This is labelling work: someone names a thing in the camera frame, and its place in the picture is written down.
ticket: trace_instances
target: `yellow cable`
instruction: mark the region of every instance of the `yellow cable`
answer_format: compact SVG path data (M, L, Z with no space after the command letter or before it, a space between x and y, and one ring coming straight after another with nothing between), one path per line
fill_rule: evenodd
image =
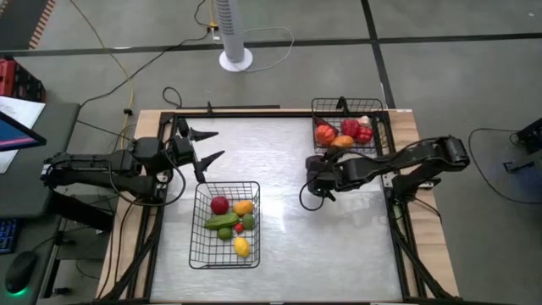
M214 4L214 0L209 1L209 17L211 18L211 22L209 23L209 25L211 25L212 27L215 27L217 26L217 23L214 22L213 4Z
M119 60L111 52L109 52L109 50L105 47L105 45L103 44L102 38L100 37L100 35L98 35L98 32L96 31L96 29L92 25L91 21L85 16L85 14L83 14L83 12L80 10L80 8L77 6L77 4L75 4L74 0L69 0L69 1L74 5L75 9L77 9L77 11L81 15L81 17L83 17L83 19L85 19L86 23L91 27L91 30L94 32L94 35L96 36L96 38L98 39L98 41L102 45L103 51L106 52L115 61L115 63L117 63L117 65L124 72L124 75L126 75L126 79L130 83L130 90L131 90L130 102L128 103L128 108L132 109L132 105L134 104L134 82L132 81L132 79L128 75L128 72L126 72L126 69L119 62ZM126 137L126 133L127 133L126 124L128 124L128 116L129 116L128 114L124 115L124 123L123 123L123 126L122 126L122 136L124 136L124 137ZM120 149L124 149L124 138L123 137L120 140Z

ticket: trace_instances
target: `computer mouse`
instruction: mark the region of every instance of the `computer mouse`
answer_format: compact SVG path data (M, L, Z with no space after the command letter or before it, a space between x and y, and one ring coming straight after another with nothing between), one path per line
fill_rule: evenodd
M32 251L21 252L15 257L6 272L6 290L9 293L17 293L25 289L32 278L36 260L37 255Z

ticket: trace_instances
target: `keyboard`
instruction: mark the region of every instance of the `keyboard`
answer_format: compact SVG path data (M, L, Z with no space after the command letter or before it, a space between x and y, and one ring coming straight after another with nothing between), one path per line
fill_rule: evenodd
M0 254L13 253L20 226L18 219L0 219Z

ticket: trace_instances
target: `wooden frame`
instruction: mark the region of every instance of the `wooden frame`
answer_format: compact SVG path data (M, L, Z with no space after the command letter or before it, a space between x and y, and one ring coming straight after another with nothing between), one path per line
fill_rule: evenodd
M390 116L390 125L391 131L394 138L395 148L397 150L401 149L405 145L419 140L418 129L416 127L416 122L412 110L401 110L401 109L390 109L385 110ZM168 113L177 113L177 114L206 114L207 110L205 109L181 109L181 110L142 110L139 115L137 122L137 127L135 128L135 138L140 138L143 136L156 136L158 133L160 116L163 112ZM310 114L311 109L215 109L213 114L271 114L271 113L281 113L287 116L288 114L294 113L308 113ZM436 208L436 202L434 200L434 195L432 191L422 191L418 192L418 197L424 200L426 203L430 204ZM126 217L124 223L123 235L122 235L122 245L121 253L119 257L118 247L119 247L119 228L120 221L124 216L126 209L129 207L129 204L119 199L119 204L117 207L115 223L114 223L114 232L113 232L113 251L111 262L115 266L119 260L119 277L125 272L126 268L130 265L132 259L134 258L135 249L136 249L136 240L139 234L139 229L141 226L141 217L143 207L133 206L130 209L129 215ZM412 219L412 230L414 233L414 238L416 240L416 246L418 249L418 256L421 261L425 264L429 272L433 277L443 286L452 295L457 295L456 281L451 267L451 261L448 254L448 250L445 243L444 233L440 220L433 212L427 210L425 207L411 203L408 205L408 211ZM152 225L154 224L154 213L151 211L151 215L147 221L146 235L150 232ZM102 267L102 275L97 289L97 294L102 289L104 283L106 282L106 276L109 269L109 243L104 264ZM408 258L403 254L403 260L405 262L405 271L407 284L410 291L410 296L418 296L416 281L414 278L414 271L412 265ZM137 282L135 283L134 297L144 297L145 284L147 282L147 266L149 264L148 255L147 258L141 264L141 267L138 272ZM109 272L109 280L104 288L104 293L106 294L113 287L114 271Z

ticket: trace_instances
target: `yellow lemon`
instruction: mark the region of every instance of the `yellow lemon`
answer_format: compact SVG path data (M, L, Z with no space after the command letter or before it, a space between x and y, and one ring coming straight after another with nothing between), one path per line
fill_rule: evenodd
M235 238L234 249L237 255L242 258L248 257L248 254L250 253L250 246L248 245L248 241L246 241L246 239L244 239L243 237Z

